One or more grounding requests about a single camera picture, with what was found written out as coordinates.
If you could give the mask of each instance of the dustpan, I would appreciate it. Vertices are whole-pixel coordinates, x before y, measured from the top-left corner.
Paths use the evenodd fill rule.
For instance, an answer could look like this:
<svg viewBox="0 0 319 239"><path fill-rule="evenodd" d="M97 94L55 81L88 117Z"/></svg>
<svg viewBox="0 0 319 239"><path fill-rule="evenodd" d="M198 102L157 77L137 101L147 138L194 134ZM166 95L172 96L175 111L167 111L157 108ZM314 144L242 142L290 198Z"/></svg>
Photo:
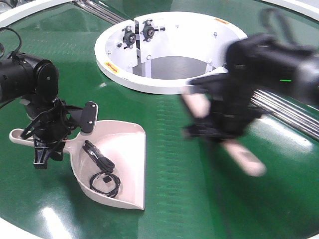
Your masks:
<svg viewBox="0 0 319 239"><path fill-rule="evenodd" d="M10 132L14 143L33 146L33 139L21 139L23 129ZM90 189L90 178L101 170L82 149L84 141L96 145L104 156L114 162L114 174L121 180L115 198L107 197ZM79 133L66 140L64 152L70 154L71 167L82 191L92 200L118 208L144 209L145 193L145 145L144 129L135 123L101 120L97 121L90 135Z"/></svg>

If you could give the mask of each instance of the black clamp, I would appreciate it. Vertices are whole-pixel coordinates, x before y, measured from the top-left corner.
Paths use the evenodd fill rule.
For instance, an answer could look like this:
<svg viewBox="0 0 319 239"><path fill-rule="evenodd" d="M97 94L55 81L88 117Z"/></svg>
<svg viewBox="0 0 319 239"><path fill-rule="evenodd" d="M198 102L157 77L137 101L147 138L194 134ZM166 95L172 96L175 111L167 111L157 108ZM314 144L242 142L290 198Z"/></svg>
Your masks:
<svg viewBox="0 0 319 239"><path fill-rule="evenodd" d="M136 42L136 35L132 31L132 27L127 26L122 31L125 31L124 37L123 37L123 42L127 45L126 47L124 47L124 49L126 49L126 48L132 49L133 44Z"/></svg>
<svg viewBox="0 0 319 239"><path fill-rule="evenodd" d="M144 36L143 41L147 41L147 42L151 41L156 31L165 31L165 27L162 27L160 29L155 29L154 27L152 27L151 25L152 21L153 20L150 19L143 22L144 24L144 28L142 30L142 33Z"/></svg>

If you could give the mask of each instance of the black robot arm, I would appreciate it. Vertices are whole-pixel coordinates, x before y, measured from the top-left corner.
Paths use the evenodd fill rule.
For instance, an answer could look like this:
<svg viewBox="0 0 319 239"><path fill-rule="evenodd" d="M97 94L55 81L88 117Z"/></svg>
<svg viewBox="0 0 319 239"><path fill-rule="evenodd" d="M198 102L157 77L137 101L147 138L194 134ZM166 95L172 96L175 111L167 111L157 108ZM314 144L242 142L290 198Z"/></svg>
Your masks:
<svg viewBox="0 0 319 239"><path fill-rule="evenodd" d="M8 27L1 30L14 30ZM58 97L58 70L46 59L21 53L19 47L0 61L0 103L21 97L31 123L21 134L22 139L33 136L34 166L46 169L49 158L63 159L65 139L80 127L82 133L94 129L98 106L87 102L84 108L67 105Z"/></svg>
<svg viewBox="0 0 319 239"><path fill-rule="evenodd" d="M232 43L226 50L227 73L194 79L193 92L206 93L210 101L205 117L194 117L186 127L190 136L216 140L236 138L265 111L251 105L257 89L290 96L302 103L319 106L319 56L315 48L296 45L283 16L273 9L262 11L263 25L274 12L285 28L288 44L280 44L274 34L259 33Z"/></svg>

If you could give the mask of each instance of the white circular rim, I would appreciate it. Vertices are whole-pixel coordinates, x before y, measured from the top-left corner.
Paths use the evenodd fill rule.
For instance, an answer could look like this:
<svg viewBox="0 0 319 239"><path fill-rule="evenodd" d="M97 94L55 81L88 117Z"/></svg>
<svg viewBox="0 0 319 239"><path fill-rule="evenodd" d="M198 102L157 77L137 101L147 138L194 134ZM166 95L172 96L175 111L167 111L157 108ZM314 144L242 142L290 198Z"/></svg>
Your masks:
<svg viewBox="0 0 319 239"><path fill-rule="evenodd" d="M224 21L222 19L219 19L213 16L208 16L208 15L193 13L193 12L152 13L152 14L139 16L135 18L135 22L137 21L138 18L150 19L156 16L158 17L159 14L165 14L165 15L179 14L179 16L185 15L186 17L190 17L190 18L199 17L199 16L203 18L204 16L206 18L211 18L213 20L216 20L216 22L218 22L223 28L227 28L228 30L232 31L236 35L236 38L237 38L236 40L240 40L247 37L247 35L241 29L239 29L238 27L236 27L235 25L227 21ZM180 88L185 86L187 82L194 79L195 77L170 80L170 79L154 79L154 78L148 78L148 77L135 75L133 73L130 73L118 67L116 63L112 61L111 57L106 53L107 51L106 42L112 37L112 35L116 33L117 31L121 31L126 26L132 26L132 28L135 27L135 22L132 20L120 22L108 28L107 30L105 30L98 37L95 43L94 51L95 51L96 62L100 70L111 80L133 90L146 92L146 93L153 93L153 94L165 94L165 95L180 94ZM220 69L215 69L214 71L199 75L197 77L213 75L219 72L220 72Z"/></svg>

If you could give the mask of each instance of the black cable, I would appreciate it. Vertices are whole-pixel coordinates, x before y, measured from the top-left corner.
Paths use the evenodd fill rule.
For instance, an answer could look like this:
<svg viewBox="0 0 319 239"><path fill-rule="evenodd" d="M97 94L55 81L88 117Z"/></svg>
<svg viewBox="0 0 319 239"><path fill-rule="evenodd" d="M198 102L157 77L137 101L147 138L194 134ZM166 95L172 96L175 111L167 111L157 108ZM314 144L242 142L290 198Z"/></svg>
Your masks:
<svg viewBox="0 0 319 239"><path fill-rule="evenodd" d="M105 157L101 151L90 141L86 140L85 144L83 145L84 151L90 156L90 158L93 160L93 162L101 169L101 172L94 174L91 179L90 179L90 189L104 194L108 197L114 198L119 192L119 187L121 185L121 181L118 178L118 176L113 174L114 170L114 163L109 160L107 157ZM113 180L115 183L115 187L113 190L109 192L103 192L93 186L94 180L99 176L99 175L106 175L107 177L103 178L103 181L105 183L108 183Z"/></svg>
<svg viewBox="0 0 319 239"><path fill-rule="evenodd" d="M12 31L14 32L17 37L19 38L19 46L9 55L8 58L10 58L11 56L15 56L16 53L20 50L21 46L22 46L22 38L21 36L19 35L19 33L17 33L15 30L13 30L12 28L10 27L7 27L7 26L4 26L4 27L0 27L0 32L3 31L3 30L8 30L8 31ZM0 53L0 58L2 58L4 55L4 47L2 46L1 47L1 53Z"/></svg>
<svg viewBox="0 0 319 239"><path fill-rule="evenodd" d="M103 192L103 191L101 191L101 190L99 190L99 189L97 189L97 188L95 188L93 186L94 179L97 178L99 175L103 175L103 174L107 175L107 177L103 178L103 181L105 183L108 183L111 180L113 180L114 183L115 183L115 188L113 190L111 190L110 192ZM99 173L96 173L90 179L90 189L92 189L92 190L94 190L94 191L96 191L98 193L104 194L104 195L106 195L106 196L108 196L110 198L115 198L116 197L116 195L119 192L120 184L121 184L121 181L118 178L118 176L114 175L113 173L106 172L106 171L101 171Z"/></svg>
<svg viewBox="0 0 319 239"><path fill-rule="evenodd" d="M269 23L269 18L270 18L271 13L273 13L274 16L277 18L286 40L292 45L297 45L296 41L293 38L293 34L292 34L291 29L290 29L290 25L287 22L287 19L278 9L266 8L266 9L261 10L260 21L261 21L262 26L264 28L266 28L270 34L276 36L276 32L274 31L273 27Z"/></svg>
<svg viewBox="0 0 319 239"><path fill-rule="evenodd" d="M15 100L15 99L5 102L4 104L2 104L2 105L0 106L0 109L2 109L3 107L5 107L7 104L9 104L10 102L12 102L12 101L14 101L14 100Z"/></svg>
<svg viewBox="0 0 319 239"><path fill-rule="evenodd" d="M14 6L12 4L9 4L7 1L5 0L0 0L0 2L3 2L5 4L7 4L9 7L14 8Z"/></svg>

